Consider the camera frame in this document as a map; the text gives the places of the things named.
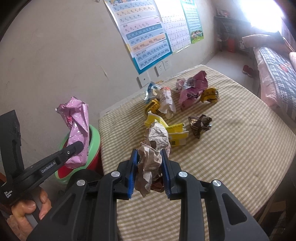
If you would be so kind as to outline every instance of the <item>checkered tablecloth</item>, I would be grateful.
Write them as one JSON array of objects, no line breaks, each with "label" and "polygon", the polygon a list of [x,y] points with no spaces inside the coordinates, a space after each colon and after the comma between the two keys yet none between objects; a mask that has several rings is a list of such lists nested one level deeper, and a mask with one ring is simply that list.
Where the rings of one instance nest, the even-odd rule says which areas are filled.
[{"label": "checkered tablecloth", "polygon": [[[206,71],[210,87],[219,88],[220,101],[199,102],[181,112],[178,94],[173,94],[177,114],[167,123],[184,122],[190,134],[185,146],[171,149],[169,159],[199,180],[221,180],[253,215],[286,174],[296,152],[296,136],[258,97],[206,66],[189,69],[163,86],[173,87],[177,78],[188,79],[200,70]],[[99,120],[105,173],[116,170],[143,141],[143,97],[135,97]],[[213,126],[198,140],[187,117],[201,114],[210,116]],[[129,201],[118,200],[118,227],[123,240],[178,240],[180,207],[180,201],[169,201],[164,193],[154,191],[146,198],[134,191]],[[208,240],[206,218],[205,229]]]}]

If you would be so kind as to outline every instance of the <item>finger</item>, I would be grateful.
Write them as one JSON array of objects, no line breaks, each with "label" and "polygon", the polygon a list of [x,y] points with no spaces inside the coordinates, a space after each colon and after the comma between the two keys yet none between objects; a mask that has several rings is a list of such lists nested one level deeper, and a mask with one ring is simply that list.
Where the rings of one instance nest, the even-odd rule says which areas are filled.
[{"label": "finger", "polygon": [[20,230],[24,235],[28,236],[33,230],[32,226],[25,217],[25,214],[34,212],[36,203],[32,200],[19,201],[16,205],[11,207],[12,214],[14,215]]},{"label": "finger", "polygon": [[47,199],[48,199],[48,195],[47,195],[47,192],[46,191],[44,191],[44,189],[43,188],[40,188],[40,195],[39,195],[39,197],[40,197],[40,201],[42,202],[42,203],[46,203],[46,201],[47,201]]},{"label": "finger", "polygon": [[42,204],[42,207],[39,213],[40,220],[44,218],[44,216],[49,212],[51,208],[52,208],[52,203],[49,199],[47,199],[46,202]]}]

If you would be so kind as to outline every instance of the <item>bright window light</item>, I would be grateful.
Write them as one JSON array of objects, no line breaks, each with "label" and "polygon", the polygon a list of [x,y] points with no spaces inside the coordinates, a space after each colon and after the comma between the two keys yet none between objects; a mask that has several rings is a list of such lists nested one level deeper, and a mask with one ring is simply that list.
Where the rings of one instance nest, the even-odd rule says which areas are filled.
[{"label": "bright window light", "polygon": [[273,0],[240,0],[240,5],[252,26],[266,32],[281,33],[283,12]]}]

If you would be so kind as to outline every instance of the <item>human hand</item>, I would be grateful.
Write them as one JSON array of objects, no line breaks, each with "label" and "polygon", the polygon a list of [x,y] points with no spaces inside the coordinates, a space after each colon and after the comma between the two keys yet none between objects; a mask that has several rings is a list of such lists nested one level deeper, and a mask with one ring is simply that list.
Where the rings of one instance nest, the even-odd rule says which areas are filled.
[{"label": "human hand", "polygon": [[[52,208],[52,204],[48,199],[47,193],[40,188],[40,201],[42,207],[39,213],[39,218],[42,220],[48,211]],[[26,240],[33,228],[25,217],[25,214],[30,214],[36,209],[36,203],[32,200],[20,200],[16,205],[11,207],[12,215],[7,219],[7,223],[20,240]]]}]

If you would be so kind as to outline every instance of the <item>pink plastic wrapper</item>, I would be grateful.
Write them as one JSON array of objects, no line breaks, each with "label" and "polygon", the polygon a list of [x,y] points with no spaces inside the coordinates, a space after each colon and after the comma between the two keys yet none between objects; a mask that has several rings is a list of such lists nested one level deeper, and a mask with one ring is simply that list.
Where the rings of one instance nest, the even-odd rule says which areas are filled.
[{"label": "pink plastic wrapper", "polygon": [[176,87],[180,91],[179,104],[181,109],[186,109],[193,105],[202,92],[208,88],[206,76],[207,73],[202,70],[188,80],[177,80]]},{"label": "pink plastic wrapper", "polygon": [[89,152],[88,105],[75,97],[71,97],[67,104],[60,104],[56,111],[62,116],[70,129],[67,146],[76,141],[81,141],[84,145],[82,152],[72,156],[66,161],[65,166],[71,169],[85,166]]}]

